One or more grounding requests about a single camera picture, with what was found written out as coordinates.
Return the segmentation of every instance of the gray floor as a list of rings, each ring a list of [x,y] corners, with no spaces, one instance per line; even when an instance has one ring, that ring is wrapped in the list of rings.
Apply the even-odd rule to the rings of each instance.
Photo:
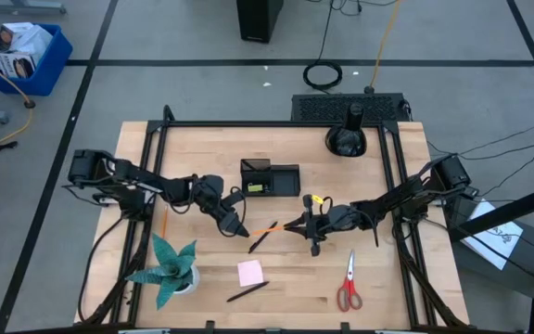
[[[516,1],[534,38],[534,1]],[[355,10],[350,3],[348,11]],[[4,21],[31,20],[62,26],[74,46],[73,59],[88,59],[108,0],[66,1],[66,17],[0,15]],[[359,17],[334,13],[324,58],[375,57],[392,6],[364,5]],[[327,7],[288,0],[268,45],[238,37],[235,1],[119,0],[101,59],[314,58],[318,55]],[[410,0],[400,7],[385,58],[531,60],[503,0]],[[31,128],[20,146],[0,153],[0,304],[36,204],[57,151],[85,67],[67,67],[53,94],[35,98]],[[344,67],[332,91],[359,93],[370,67]],[[180,120],[287,120],[291,96],[312,90],[303,67],[97,67],[70,141],[75,148],[113,151],[121,123],[159,118],[170,104]],[[314,77],[330,73],[316,71]],[[383,67],[378,92],[401,92],[424,123],[429,140],[459,151],[534,125],[534,68]],[[18,96],[0,95],[0,109],[12,112],[0,136],[26,117]],[[489,155],[534,142],[534,132],[479,152]],[[534,149],[489,161],[466,161],[483,190],[496,185],[534,155]],[[57,185],[65,183],[69,156]],[[489,199],[518,198],[534,190],[534,163],[496,189]],[[98,210],[57,187],[48,208],[8,330],[71,324]],[[534,215],[525,223],[534,225]],[[485,279],[461,272],[471,322],[481,328],[523,329],[530,300]]]

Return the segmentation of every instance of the scissor blade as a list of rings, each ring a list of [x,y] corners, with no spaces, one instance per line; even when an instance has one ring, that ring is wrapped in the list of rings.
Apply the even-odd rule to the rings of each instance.
[[[351,250],[350,254],[350,263],[348,264],[348,280],[353,279],[353,260],[355,258],[353,250]]]

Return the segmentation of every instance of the yellow label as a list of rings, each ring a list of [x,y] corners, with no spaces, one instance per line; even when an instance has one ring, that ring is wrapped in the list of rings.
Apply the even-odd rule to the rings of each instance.
[[[263,191],[263,185],[248,185],[248,192]]]
[[[312,195],[312,200],[314,200],[315,202],[317,202],[319,204],[323,204],[324,203],[324,200],[321,199],[320,197],[316,196],[316,195]]]

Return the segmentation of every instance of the potted plant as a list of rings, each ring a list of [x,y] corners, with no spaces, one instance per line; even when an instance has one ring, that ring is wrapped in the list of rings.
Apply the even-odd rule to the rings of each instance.
[[[159,266],[133,273],[125,279],[136,283],[159,285],[156,307],[160,309],[173,294],[191,293],[199,285],[199,271],[193,264],[197,241],[184,246],[177,254],[168,241],[156,234],[152,239]]]

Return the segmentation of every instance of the scissors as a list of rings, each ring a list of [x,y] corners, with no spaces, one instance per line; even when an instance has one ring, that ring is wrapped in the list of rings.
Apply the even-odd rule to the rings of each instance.
[[[337,305],[342,312],[347,312],[350,308],[359,310],[362,308],[362,297],[356,292],[353,286],[353,260],[355,258],[353,250],[350,254],[350,263],[348,264],[348,274],[345,281],[337,291]]]

